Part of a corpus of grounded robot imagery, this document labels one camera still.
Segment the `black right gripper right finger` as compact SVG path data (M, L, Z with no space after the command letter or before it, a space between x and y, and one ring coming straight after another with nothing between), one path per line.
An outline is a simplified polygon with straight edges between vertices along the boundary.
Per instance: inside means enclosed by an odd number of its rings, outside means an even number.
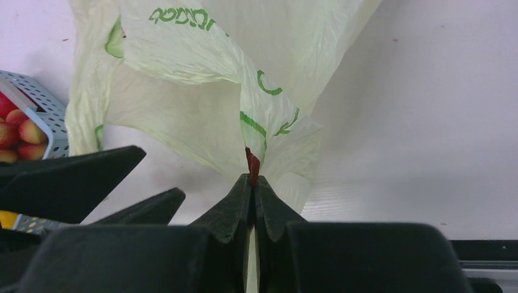
M254 188L260 292L471 292L443 234L419 223L309 222Z

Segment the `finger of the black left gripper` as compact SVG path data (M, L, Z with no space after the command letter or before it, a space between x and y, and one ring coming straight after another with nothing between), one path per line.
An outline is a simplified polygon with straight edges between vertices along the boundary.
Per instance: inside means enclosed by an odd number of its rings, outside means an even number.
M179 188L173 188L140 201L103 219L94 225L167 225L186 198Z
M1 210L81 223L140 163L126 146L81 156L1 164Z

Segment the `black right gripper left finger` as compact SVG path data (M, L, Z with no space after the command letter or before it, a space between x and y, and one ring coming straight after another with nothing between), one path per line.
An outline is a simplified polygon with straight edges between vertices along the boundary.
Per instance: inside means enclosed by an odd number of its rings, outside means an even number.
M52 232L19 292L244 292L250 178L186 226L84 225Z

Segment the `red fake fruit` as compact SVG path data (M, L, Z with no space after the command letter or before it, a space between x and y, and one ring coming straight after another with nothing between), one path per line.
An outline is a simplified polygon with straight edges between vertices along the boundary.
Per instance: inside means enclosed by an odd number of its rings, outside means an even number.
M1 114L1 163L42 160L48 136L20 109Z

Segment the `light green plastic bag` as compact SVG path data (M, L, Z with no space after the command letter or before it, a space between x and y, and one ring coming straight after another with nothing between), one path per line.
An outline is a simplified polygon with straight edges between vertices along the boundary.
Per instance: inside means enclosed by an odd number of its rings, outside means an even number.
M228 179L266 177L301 212L323 136L320 94L378 1L71 1L70 154L107 124L146 132Z

